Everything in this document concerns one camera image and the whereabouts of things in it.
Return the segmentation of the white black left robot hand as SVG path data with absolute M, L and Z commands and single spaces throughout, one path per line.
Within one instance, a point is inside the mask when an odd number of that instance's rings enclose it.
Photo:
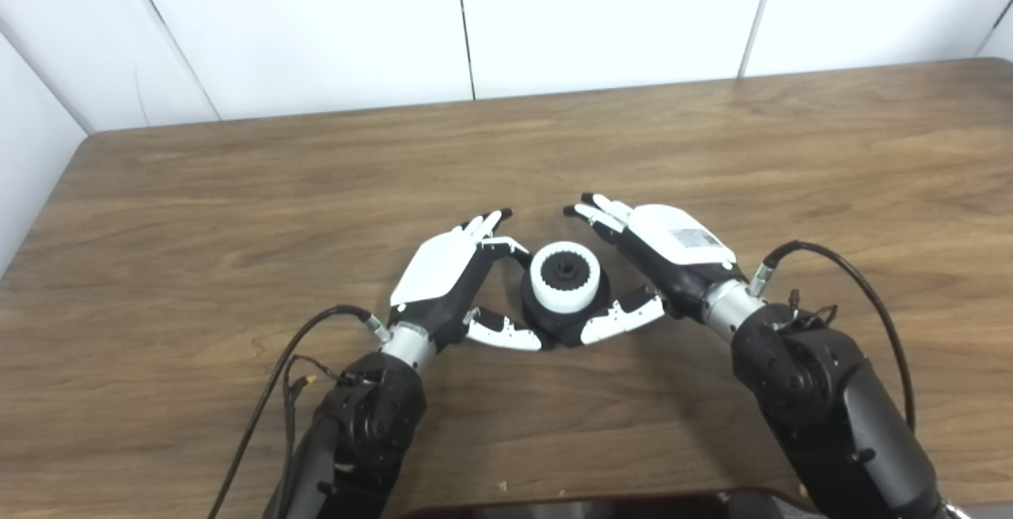
M 383 352 L 438 354 L 464 339 L 522 352 L 553 349 L 545 332 L 476 303 L 497 260 L 510 257 L 522 267 L 532 262 L 524 245 L 496 234 L 510 216 L 509 208 L 478 215 L 417 248 L 390 296 L 390 338 Z

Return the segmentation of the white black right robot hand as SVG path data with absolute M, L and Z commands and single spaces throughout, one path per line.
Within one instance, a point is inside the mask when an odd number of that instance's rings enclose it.
M 564 215 L 579 217 L 626 257 L 647 284 L 605 304 L 568 328 L 561 342 L 580 347 L 635 331 L 670 315 L 690 318 L 730 341 L 738 325 L 763 305 L 749 295 L 738 260 L 712 231 L 675 206 L 630 208 L 597 192 L 585 192 Z

